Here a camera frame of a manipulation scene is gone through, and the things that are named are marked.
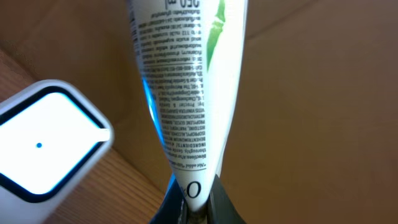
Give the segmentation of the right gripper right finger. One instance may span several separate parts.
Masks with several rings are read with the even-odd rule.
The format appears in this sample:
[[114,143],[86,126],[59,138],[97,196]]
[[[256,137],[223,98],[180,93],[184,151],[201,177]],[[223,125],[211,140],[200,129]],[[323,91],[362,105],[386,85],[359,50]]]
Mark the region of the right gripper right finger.
[[215,175],[206,205],[207,224],[246,224],[217,175]]

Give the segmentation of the white tube with gold cap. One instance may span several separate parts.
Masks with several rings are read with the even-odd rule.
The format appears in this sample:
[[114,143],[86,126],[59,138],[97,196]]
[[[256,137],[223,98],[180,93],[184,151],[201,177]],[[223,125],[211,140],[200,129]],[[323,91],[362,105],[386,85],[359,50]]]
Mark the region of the white tube with gold cap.
[[128,0],[150,116],[190,210],[208,200],[238,94],[246,0]]

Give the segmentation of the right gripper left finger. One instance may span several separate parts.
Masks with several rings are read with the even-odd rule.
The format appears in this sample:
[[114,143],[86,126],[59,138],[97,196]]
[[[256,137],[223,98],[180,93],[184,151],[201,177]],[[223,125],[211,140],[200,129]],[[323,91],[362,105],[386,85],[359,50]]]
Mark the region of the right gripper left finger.
[[187,204],[174,174],[170,177],[163,202],[149,224],[187,224]]

